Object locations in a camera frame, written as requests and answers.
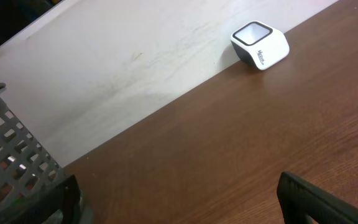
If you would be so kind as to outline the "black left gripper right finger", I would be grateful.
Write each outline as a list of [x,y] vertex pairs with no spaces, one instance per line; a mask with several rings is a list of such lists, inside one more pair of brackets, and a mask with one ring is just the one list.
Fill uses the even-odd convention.
[[358,208],[291,172],[282,172],[277,197],[285,224],[358,223]]

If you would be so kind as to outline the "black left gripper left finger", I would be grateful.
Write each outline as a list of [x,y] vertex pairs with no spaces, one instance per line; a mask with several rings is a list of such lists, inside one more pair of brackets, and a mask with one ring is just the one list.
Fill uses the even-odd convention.
[[42,223],[58,210],[63,215],[63,224],[80,222],[80,188],[74,175],[18,201],[9,222]]

